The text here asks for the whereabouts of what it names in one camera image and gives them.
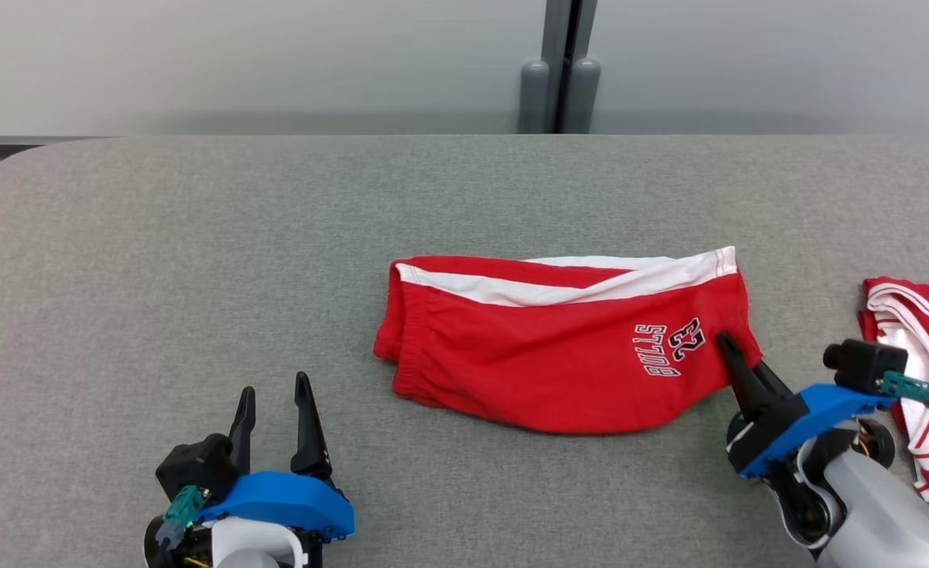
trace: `green connector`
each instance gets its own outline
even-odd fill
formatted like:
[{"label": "green connector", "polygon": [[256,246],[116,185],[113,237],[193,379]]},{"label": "green connector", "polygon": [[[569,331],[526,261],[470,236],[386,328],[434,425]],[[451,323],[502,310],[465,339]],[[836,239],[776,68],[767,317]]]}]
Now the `green connector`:
[{"label": "green connector", "polygon": [[193,485],[187,485],[186,488],[180,489],[172,503],[169,503],[169,510],[162,515],[162,526],[155,533],[155,540],[161,545],[164,540],[169,540],[166,550],[173,550],[176,545],[183,540],[187,528],[193,524],[191,521],[197,518],[197,515],[204,508],[204,496],[201,496],[201,490]]},{"label": "green connector", "polygon": [[907,377],[896,371],[886,371],[882,377],[882,392],[897,398],[907,398],[922,403],[929,409],[929,383]]}]

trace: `gray wall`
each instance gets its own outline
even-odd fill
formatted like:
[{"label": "gray wall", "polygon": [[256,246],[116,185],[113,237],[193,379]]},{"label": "gray wall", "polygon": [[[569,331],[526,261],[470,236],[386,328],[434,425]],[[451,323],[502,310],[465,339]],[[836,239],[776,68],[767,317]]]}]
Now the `gray wall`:
[{"label": "gray wall", "polygon": [[598,0],[591,132],[929,132],[929,0]]},{"label": "gray wall", "polygon": [[544,0],[0,0],[0,136],[511,133]]}]

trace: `gray table surface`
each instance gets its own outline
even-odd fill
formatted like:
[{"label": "gray table surface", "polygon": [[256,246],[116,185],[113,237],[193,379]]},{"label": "gray table surface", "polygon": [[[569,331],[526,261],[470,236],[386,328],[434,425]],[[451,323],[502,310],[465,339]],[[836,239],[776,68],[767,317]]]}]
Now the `gray table surface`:
[{"label": "gray table surface", "polygon": [[[727,390],[663,428],[539,435],[391,392],[370,353],[402,256],[686,256],[737,245],[792,387],[858,334],[865,277],[929,282],[929,141],[176,137],[0,165],[0,566],[137,567],[175,443],[258,389],[287,470],[313,379],[358,533],[326,565],[806,567],[734,474]],[[908,478],[908,463],[893,467]]]}]

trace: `wire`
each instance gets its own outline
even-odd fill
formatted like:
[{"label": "wire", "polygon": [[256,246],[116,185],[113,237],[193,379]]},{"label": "wire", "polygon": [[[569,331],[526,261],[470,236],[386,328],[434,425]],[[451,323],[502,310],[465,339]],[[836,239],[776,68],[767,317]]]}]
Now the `wire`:
[{"label": "wire", "polygon": [[155,565],[152,568],[162,568],[166,565],[166,549],[168,548],[169,539],[163,539],[158,552],[155,553]]}]

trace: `blue plastic bracket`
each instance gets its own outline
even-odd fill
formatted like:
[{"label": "blue plastic bracket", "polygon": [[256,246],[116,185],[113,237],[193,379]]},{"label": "blue plastic bracket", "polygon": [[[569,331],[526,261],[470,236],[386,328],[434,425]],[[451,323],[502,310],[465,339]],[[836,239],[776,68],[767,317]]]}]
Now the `blue plastic bracket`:
[{"label": "blue plastic bracket", "polygon": [[344,539],[355,533],[352,504],[316,477],[280,471],[241,476],[226,500],[201,510],[196,518],[215,520],[222,514],[251,521],[274,522],[324,539]]},{"label": "blue plastic bracket", "polygon": [[739,475],[756,477],[766,473],[770,461],[782,460],[804,442],[825,434],[836,424],[878,409],[887,409],[897,401],[891,396],[863,394],[839,385],[815,384],[797,393],[807,406],[807,414],[790,424],[779,438],[775,439]]}]

